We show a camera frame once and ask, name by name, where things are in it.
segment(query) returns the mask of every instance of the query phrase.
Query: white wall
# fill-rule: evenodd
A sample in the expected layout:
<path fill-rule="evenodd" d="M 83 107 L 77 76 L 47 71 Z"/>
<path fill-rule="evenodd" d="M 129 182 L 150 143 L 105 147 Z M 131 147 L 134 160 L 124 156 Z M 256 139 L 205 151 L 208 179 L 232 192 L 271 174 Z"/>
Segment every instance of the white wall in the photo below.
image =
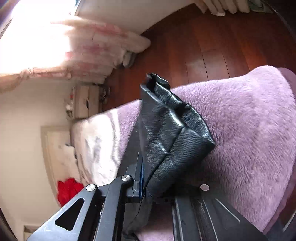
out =
<path fill-rule="evenodd" d="M 0 207 L 19 240 L 23 225 L 41 225 L 59 206 L 49 185 L 40 127 L 67 125 L 72 84 L 28 80 L 0 94 Z"/>
<path fill-rule="evenodd" d="M 102 20 L 141 34 L 191 3 L 194 0 L 81 0 L 78 16 Z"/>

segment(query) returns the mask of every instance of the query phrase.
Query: wooden floor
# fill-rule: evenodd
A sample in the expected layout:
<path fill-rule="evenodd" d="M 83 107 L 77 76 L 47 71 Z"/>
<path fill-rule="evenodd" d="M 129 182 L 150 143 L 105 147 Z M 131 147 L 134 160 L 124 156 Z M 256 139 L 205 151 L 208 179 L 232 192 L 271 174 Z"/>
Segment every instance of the wooden floor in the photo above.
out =
<path fill-rule="evenodd" d="M 107 78 L 111 88 L 104 110 L 139 98 L 146 73 L 167 79 L 171 87 L 236 77 L 262 66 L 296 73 L 296 43 L 276 14 L 202 14 L 190 5 L 143 33 L 151 47 L 138 54 L 130 69 Z"/>

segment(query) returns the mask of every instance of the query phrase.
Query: red cloth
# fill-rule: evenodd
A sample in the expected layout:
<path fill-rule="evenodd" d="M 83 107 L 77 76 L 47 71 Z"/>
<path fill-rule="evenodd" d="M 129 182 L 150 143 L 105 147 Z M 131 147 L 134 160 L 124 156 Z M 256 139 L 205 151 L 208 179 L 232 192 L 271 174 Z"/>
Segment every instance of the red cloth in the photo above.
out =
<path fill-rule="evenodd" d="M 75 181 L 74 178 L 67 179 L 64 183 L 62 181 L 58 181 L 57 189 L 58 195 L 57 200 L 64 206 L 67 202 L 69 202 L 77 193 L 79 193 L 84 186 L 81 183 Z"/>

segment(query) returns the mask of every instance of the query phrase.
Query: pink curtain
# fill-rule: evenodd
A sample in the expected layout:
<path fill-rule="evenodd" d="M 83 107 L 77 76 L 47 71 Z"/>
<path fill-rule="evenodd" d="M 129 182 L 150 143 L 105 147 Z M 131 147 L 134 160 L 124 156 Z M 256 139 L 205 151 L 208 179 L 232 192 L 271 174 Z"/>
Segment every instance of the pink curtain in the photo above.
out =
<path fill-rule="evenodd" d="M 131 52 L 150 40 L 104 22 L 14 18 L 0 39 L 0 92 L 28 78 L 104 83 Z"/>

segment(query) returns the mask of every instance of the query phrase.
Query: bolt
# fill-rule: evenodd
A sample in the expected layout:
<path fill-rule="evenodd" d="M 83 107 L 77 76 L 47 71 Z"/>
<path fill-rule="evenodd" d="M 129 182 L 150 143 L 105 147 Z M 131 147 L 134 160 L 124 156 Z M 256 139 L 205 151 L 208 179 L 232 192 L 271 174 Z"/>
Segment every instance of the bolt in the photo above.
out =
<path fill-rule="evenodd" d="M 121 177 L 121 180 L 122 181 L 129 181 L 131 179 L 131 176 L 130 175 L 123 175 L 122 177 Z"/>
<path fill-rule="evenodd" d="M 91 192 L 91 191 L 93 191 L 95 189 L 96 189 L 96 185 L 94 185 L 94 184 L 89 184 L 89 185 L 86 186 L 86 190 L 89 191 L 89 192 Z"/>
<path fill-rule="evenodd" d="M 210 187 L 209 187 L 209 185 L 207 185 L 207 184 L 202 184 L 202 185 L 200 186 L 200 189 L 203 190 L 203 191 L 209 191 Z"/>

